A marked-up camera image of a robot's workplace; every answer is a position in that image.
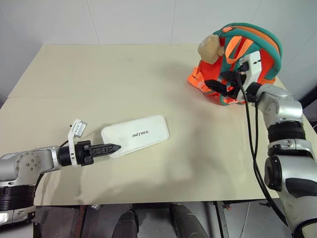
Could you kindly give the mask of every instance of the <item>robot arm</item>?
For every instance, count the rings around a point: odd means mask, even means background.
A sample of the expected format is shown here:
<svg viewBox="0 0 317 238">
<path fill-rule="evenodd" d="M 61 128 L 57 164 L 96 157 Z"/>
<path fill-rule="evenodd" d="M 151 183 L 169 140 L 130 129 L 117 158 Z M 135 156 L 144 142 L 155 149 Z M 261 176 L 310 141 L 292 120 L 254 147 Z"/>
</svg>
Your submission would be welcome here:
<svg viewBox="0 0 317 238">
<path fill-rule="evenodd" d="M 247 97 L 258 102 L 268 130 L 265 184 L 277 191 L 294 235 L 317 234 L 317 163 L 305 138 L 301 104 L 274 85 L 252 83 Z"/>
<path fill-rule="evenodd" d="M 78 135 L 78 129 L 80 127 L 73 126 L 71 131 L 75 133 L 70 133 L 69 138 Z M 35 184 L 40 174 L 69 165 L 90 165 L 94 163 L 94 157 L 109 155 L 121 148 L 113 144 L 92 146 L 90 141 L 81 141 L 75 145 L 71 141 L 69 145 L 49 146 L 0 157 L 0 226 L 34 218 Z"/>
</svg>

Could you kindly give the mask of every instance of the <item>white wall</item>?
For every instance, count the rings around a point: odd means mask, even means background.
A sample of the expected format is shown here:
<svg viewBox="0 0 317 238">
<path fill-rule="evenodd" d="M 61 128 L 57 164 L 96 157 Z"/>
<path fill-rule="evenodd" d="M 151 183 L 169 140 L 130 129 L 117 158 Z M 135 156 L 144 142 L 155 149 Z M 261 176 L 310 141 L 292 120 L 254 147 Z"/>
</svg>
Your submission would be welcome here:
<svg viewBox="0 0 317 238">
<path fill-rule="evenodd" d="M 316 0 L 0 0 L 0 104 L 42 43 L 199 43 L 230 22 L 279 37 L 280 78 L 299 99 L 317 84 L 316 14 Z"/>
</svg>

